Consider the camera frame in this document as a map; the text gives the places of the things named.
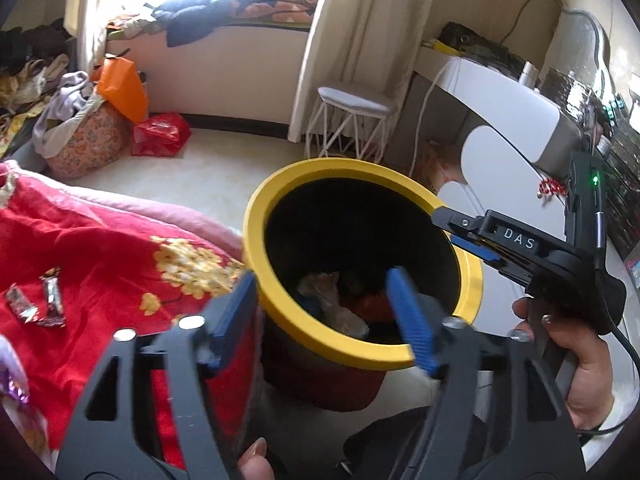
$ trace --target red blanket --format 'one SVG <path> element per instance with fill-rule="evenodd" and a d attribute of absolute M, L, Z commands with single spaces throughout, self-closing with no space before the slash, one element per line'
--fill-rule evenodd
<path fill-rule="evenodd" d="M 29 378 L 31 402 L 58 449 L 82 389 L 116 330 L 160 332 L 228 292 L 242 264 L 211 243 L 132 213 L 95 205 L 0 164 L 0 292 L 16 283 L 41 312 L 39 279 L 60 267 L 66 327 L 24 325 L 0 301 L 0 333 Z M 209 381 L 223 432 L 242 427 L 252 390 L 255 331 L 248 328 L 232 365 Z M 162 377 L 155 377 L 165 459 L 181 458 Z"/>

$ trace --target red bag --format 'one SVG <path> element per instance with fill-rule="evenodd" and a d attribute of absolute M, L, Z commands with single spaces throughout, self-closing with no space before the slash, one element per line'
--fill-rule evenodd
<path fill-rule="evenodd" d="M 148 118 L 133 128 L 131 155 L 174 156 L 191 137 L 191 128 L 175 112 Z"/>

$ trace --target trash can rim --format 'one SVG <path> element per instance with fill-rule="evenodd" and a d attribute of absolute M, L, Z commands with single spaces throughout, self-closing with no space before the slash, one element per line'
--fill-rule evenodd
<path fill-rule="evenodd" d="M 444 203 L 426 188 L 389 168 L 350 158 L 315 158 L 273 173 L 254 192 L 244 215 L 244 258 L 258 281 L 260 302 L 271 319 L 293 339 L 340 364 L 368 370 L 397 370 L 413 365 L 409 345 L 383 345 L 340 334 L 306 313 L 278 280 L 266 252 L 266 223 L 280 200 L 295 188 L 326 178 L 354 178 L 379 184 L 405 196 L 428 214 Z M 482 300 L 480 260 L 453 247 L 460 266 L 460 296 L 454 310 L 473 323 Z"/>

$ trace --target floral pattern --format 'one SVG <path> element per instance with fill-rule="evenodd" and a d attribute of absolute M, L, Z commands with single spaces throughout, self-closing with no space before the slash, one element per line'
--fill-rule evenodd
<path fill-rule="evenodd" d="M 162 306 L 162 303 L 160 302 L 160 298 L 158 298 L 152 292 L 145 292 L 142 295 L 140 310 L 142 310 L 145 313 L 145 316 L 152 316 L 158 310 L 160 310 L 161 306 Z"/>
<path fill-rule="evenodd" d="M 57 178 L 80 178 L 117 160 L 130 136 L 129 121 L 105 102 L 86 118 L 47 164 Z"/>
<path fill-rule="evenodd" d="M 206 294 L 213 298 L 230 292 L 244 270 L 241 262 L 230 258 L 223 265 L 222 258 L 213 250 L 196 247 L 183 238 L 151 237 L 151 240 L 159 244 L 154 259 L 156 269 L 162 272 L 161 279 L 196 300 Z M 143 297 L 140 309 L 149 315 L 147 312 L 155 305 L 150 296 Z"/>

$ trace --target chocolate bar wrapper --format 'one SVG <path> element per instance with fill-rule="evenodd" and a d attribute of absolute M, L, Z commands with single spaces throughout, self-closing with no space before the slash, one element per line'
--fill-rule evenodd
<path fill-rule="evenodd" d="M 27 299 L 15 283 L 5 292 L 4 298 L 9 308 L 23 323 L 34 323 L 43 319 L 38 307 Z"/>
<path fill-rule="evenodd" d="M 58 276 L 60 268 L 53 267 L 45 272 L 40 279 L 42 280 L 42 291 L 47 300 L 47 317 L 38 322 L 40 326 L 65 326 L 66 319 L 64 308 L 62 306 L 62 295 L 58 286 Z"/>

